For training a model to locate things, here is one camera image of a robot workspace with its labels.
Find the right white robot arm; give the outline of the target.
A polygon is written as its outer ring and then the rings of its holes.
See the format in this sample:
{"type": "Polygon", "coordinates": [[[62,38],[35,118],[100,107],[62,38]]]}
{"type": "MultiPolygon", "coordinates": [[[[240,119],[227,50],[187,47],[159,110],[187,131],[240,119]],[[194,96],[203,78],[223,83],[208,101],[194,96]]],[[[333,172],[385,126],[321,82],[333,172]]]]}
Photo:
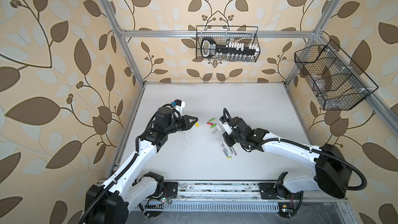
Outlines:
{"type": "Polygon", "coordinates": [[[321,147],[301,144],[277,136],[266,129],[252,129],[239,117],[222,116],[223,138],[227,146],[239,144],[244,151],[274,153],[309,169],[304,174],[282,172],[271,190],[278,198],[304,191],[318,191],[343,199],[347,191],[364,190],[368,185],[364,174],[347,162],[332,145],[321,147]]]}

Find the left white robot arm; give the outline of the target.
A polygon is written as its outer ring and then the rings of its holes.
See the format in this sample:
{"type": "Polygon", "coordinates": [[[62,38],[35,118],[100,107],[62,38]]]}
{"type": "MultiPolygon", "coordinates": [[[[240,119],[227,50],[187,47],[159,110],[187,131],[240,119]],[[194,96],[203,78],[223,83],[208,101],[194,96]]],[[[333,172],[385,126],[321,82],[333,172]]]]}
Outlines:
{"type": "Polygon", "coordinates": [[[168,135],[188,131],[197,117],[173,113],[154,114],[144,132],[136,137],[135,151],[119,169],[100,186],[93,185],[86,194],[85,211],[80,224],[124,224],[132,210],[148,197],[163,193],[163,176],[147,173],[136,181],[146,164],[157,154],[168,135]]]}

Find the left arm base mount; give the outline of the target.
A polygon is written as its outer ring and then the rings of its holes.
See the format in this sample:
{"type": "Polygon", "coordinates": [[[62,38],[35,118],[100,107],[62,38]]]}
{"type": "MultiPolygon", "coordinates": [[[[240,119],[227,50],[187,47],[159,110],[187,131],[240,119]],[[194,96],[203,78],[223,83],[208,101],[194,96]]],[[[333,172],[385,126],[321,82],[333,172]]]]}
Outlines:
{"type": "Polygon", "coordinates": [[[165,182],[160,185],[155,193],[138,205],[145,217],[159,216],[168,204],[177,197],[179,183],[176,181],[165,182]]]}

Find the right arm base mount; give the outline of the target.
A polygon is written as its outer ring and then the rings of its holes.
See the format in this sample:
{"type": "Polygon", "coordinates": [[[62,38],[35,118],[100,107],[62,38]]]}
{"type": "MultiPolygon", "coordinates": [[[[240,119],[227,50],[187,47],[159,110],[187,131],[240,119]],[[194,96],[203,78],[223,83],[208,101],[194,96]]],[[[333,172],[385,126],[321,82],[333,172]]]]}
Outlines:
{"type": "Polygon", "coordinates": [[[259,183],[262,200],[279,200],[278,215],[282,219],[292,219],[298,213],[304,199],[304,192],[291,193],[282,184],[259,183]]]}

